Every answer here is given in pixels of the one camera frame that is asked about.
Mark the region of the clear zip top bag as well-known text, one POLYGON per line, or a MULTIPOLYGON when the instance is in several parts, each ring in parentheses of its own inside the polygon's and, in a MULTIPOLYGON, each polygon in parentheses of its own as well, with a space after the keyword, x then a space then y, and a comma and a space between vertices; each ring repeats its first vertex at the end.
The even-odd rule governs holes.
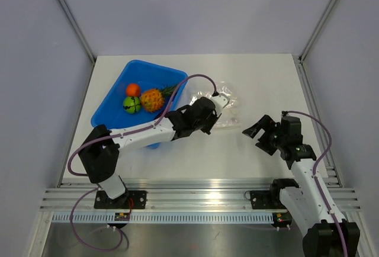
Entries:
MULTIPOLYGON (((224 107, 221 117, 214 125, 214 129, 235 129, 240 126, 239 120, 239 101, 236 94, 233 92, 231 84, 220 81, 216 82, 217 92, 220 95, 228 97, 229 102, 224 107)), ((201 97, 211 98, 212 91, 206 91, 205 89, 191 89, 189 96, 189 104, 192 105, 197 99, 201 97)))

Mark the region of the green toy ball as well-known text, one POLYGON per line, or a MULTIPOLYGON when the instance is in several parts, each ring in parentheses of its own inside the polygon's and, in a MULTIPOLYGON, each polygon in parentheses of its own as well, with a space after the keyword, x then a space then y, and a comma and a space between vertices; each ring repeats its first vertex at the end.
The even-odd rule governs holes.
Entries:
POLYGON ((139 97, 126 97, 123 101, 123 109, 129 114, 138 113, 141 109, 139 97))

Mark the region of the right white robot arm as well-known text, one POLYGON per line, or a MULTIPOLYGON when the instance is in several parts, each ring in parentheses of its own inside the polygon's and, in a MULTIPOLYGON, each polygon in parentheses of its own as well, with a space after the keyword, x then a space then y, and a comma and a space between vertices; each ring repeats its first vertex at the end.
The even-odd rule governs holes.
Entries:
POLYGON ((295 111, 284 111, 279 122, 264 115, 242 133, 254 139, 256 147, 286 162, 293 178, 275 179, 267 191, 247 191, 254 210, 286 210, 288 217, 274 216, 274 227, 282 229, 295 222, 303 236, 304 256, 355 256, 360 229, 334 202, 318 170, 313 148, 303 142, 301 121, 295 111))

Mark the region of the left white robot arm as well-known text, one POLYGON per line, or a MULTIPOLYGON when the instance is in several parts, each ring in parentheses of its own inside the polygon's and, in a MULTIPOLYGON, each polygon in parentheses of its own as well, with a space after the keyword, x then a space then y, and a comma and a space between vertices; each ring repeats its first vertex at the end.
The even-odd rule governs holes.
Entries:
POLYGON ((104 125, 94 128, 78 153, 90 182, 101 188, 94 207, 121 209, 130 208, 134 203, 132 193, 115 172, 121 152, 183 139, 197 130, 210 134, 228 103, 228 97, 215 94, 211 98, 201 97, 191 105, 148 123, 112 130, 104 125))

